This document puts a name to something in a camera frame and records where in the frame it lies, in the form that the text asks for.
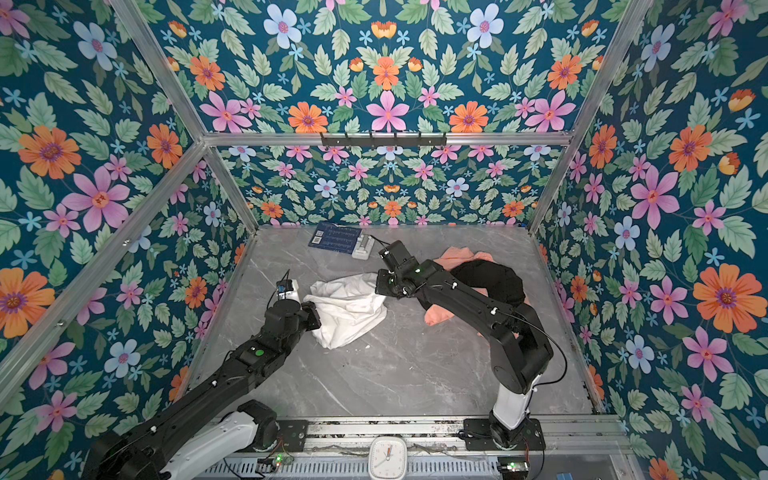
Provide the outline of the white cloth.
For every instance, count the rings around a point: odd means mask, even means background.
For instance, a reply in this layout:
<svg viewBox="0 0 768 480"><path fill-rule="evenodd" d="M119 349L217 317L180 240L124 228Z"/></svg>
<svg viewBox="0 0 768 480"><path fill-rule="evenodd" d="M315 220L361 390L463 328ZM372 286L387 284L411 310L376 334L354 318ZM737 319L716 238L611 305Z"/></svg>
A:
<svg viewBox="0 0 768 480"><path fill-rule="evenodd" d="M376 280L375 273L363 273L310 286L303 301L315 305L321 326L312 334L323 348L346 346L386 318L386 297L376 293Z"/></svg>

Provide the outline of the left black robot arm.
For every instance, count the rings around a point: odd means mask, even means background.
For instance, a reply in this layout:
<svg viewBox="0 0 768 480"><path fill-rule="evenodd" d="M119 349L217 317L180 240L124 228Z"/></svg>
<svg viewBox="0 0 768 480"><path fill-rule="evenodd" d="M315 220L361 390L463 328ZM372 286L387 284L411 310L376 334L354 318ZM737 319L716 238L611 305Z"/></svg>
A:
<svg viewBox="0 0 768 480"><path fill-rule="evenodd" d="M192 479L248 446L271 447L275 412L249 400L216 423L232 402L285 363L301 336L321 323L313 303L277 301L259 333L241 344L209 378L155 417L124 434L108 431L91 446L85 479Z"/></svg>

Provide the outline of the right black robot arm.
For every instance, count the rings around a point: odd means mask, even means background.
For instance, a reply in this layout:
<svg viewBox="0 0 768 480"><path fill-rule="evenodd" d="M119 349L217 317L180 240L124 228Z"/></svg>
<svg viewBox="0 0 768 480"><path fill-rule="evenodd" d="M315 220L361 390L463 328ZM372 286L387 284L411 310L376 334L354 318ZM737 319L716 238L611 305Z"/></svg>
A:
<svg viewBox="0 0 768 480"><path fill-rule="evenodd" d="M447 270L387 248L382 260L377 294L415 298L426 309L441 307L488 342L499 390L485 436L502 449L517 446L528 428L533 390L554 356L538 314L525 302L521 278L509 267L482 259Z"/></svg>

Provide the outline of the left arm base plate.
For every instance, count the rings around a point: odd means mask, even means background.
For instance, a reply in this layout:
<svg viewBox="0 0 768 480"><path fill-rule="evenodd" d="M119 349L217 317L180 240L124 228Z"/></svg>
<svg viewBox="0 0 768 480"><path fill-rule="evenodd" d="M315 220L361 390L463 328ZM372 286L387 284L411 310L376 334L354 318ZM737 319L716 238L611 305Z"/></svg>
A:
<svg viewBox="0 0 768 480"><path fill-rule="evenodd" d="M271 420L258 425L253 441L243 453L302 452L310 423L307 420Z"/></svg>

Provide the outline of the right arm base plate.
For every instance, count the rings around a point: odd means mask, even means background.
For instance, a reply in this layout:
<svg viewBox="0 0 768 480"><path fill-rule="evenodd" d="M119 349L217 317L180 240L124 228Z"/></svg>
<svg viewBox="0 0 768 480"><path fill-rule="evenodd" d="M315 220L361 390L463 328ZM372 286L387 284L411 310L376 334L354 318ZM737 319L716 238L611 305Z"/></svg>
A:
<svg viewBox="0 0 768 480"><path fill-rule="evenodd" d="M489 418L467 418L457 436L468 451L546 450L541 424L533 418L525 418L515 429Z"/></svg>

